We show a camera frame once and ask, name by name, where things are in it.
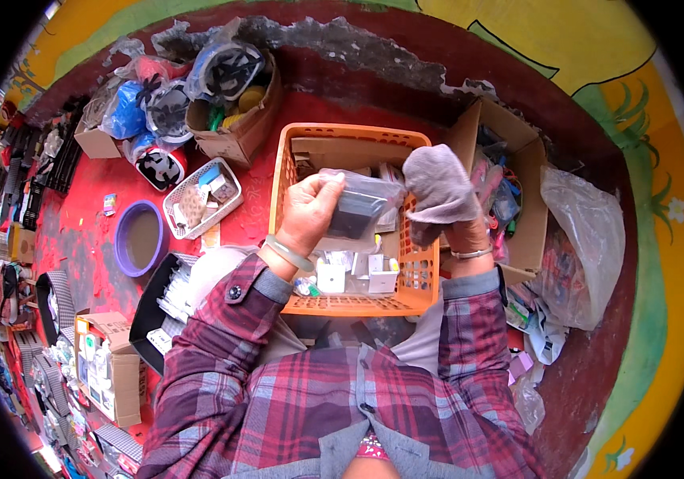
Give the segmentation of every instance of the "shirt cuff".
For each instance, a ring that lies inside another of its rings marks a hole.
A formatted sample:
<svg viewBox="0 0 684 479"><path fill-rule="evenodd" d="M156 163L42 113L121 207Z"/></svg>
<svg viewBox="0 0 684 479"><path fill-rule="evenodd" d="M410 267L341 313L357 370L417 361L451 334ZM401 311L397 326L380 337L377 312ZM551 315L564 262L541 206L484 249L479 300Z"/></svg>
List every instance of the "shirt cuff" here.
<svg viewBox="0 0 684 479"><path fill-rule="evenodd" d="M268 267L262 270L251 287L262 293L262 296L279 304L286 304L294 289L290 283L276 276Z"/></svg>
<svg viewBox="0 0 684 479"><path fill-rule="evenodd" d="M477 296L499 289L499 269L474 276L463 276L443 281L443 299L455 300L462 297Z"/></svg>

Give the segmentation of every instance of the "shirt button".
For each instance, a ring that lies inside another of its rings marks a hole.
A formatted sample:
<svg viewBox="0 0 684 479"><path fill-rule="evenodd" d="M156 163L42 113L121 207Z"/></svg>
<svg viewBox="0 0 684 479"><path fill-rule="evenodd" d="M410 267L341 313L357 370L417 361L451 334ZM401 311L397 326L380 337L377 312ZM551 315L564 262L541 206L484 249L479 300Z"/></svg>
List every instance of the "shirt button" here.
<svg viewBox="0 0 684 479"><path fill-rule="evenodd" d="M231 300L237 300L241 297L241 286L234 286L228 291L228 298Z"/></svg>

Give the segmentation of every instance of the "orange plastic basket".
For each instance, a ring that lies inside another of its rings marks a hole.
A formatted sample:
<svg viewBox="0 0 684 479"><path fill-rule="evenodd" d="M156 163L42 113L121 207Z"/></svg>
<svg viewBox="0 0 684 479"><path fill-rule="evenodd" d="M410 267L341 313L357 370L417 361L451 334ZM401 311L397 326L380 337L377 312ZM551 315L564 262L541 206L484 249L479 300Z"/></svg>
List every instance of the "orange plastic basket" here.
<svg viewBox="0 0 684 479"><path fill-rule="evenodd" d="M335 137L366 139L372 142L394 143L419 148L431 146L422 133L363 125L336 123L290 123L281 131L279 150L275 159L273 194L270 200L272 234L280 228L286 188L297 182L297 166L291 155L291 139L296 137ZM401 274L392 297L320 296L302 297L292 294L282 311L290 314L318 316L418 316L438 300L439 242L429 247L418 247L410 239L410 221L405 212L414 209L416 200L409 194L400 210L398 263Z"/></svg>

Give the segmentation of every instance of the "white plastic basket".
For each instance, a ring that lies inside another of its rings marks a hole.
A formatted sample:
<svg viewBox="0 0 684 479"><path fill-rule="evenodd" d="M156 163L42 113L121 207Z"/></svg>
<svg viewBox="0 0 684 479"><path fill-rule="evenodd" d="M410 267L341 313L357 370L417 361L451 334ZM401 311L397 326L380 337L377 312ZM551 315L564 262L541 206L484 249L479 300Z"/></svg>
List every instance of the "white plastic basket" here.
<svg viewBox="0 0 684 479"><path fill-rule="evenodd" d="M235 183L235 188L238 190L238 193L230 199L225 205L222 205L218 210L217 213L215 213L212 216L209 216L208 218L203 218L201 221L201 224L196 226L195 228L190 228L190 229L185 229L185 228L178 228L177 224L174 222L174 210L172 209L172 206L175 203L179 203L180 199L183 197L183 192L185 191L185 188L187 188L188 185L196 184L198 185L198 180L201 178L201 176L209 171L215 164L219 163L220 164L220 169L222 167L225 168L225 171L230 174L230 177L232 178L233 182ZM188 176L185 178L182 183L177 185L173 190L172 193L169 195L166 195L164 198L164 214L166 215L166 222L169 224L169 229L172 230L172 235L174 235L175 238L177 239L196 239L197 237L203 235L204 232L209 230L209 228L213 227L217 223L221 222L222 219L225 216L228 216L228 214L236 209L241 203L244 202L244 197L241 194L241 183L239 183L238 178L235 177L233 174L233 170L230 169L227 163L225 163L225 160L220 158L219 156L216 158L213 158L210 162L206 163L204 166L201 168L198 168L193 175Z"/></svg>

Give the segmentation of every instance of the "red floor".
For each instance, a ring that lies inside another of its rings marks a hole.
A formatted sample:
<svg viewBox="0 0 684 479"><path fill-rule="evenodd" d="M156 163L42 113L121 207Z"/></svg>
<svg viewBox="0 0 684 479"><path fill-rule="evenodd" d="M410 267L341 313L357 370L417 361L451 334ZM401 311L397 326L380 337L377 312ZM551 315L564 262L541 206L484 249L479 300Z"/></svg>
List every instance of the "red floor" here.
<svg viewBox="0 0 684 479"><path fill-rule="evenodd" d="M267 234L279 135L285 125L294 122L357 123L408 129L424 133L433 142L441 136L439 129L384 110L348 107L308 93L287 92L275 125L252 168L234 169L241 182L244 203L222 220L222 244L257 244ZM193 148L187 151L190 172L206 162L202 153ZM102 212L103 197L111 193L117 195L117 214L106 217ZM123 158L82 156L69 195L61 196L51 190L45 193L36 233L34 272L66 271L77 310L89 307L92 312L120 311L131 321L147 277L137 281L120 273L113 259L112 244L118 217L126 206L139 199L151 200L160 208L164 194L153 189ZM200 239L172 237L170 250L199 254ZM44 337L40 324L37 330ZM141 444L153 422L150 405L160 379L148 371L148 400L141 409L143 421L129 428Z"/></svg>

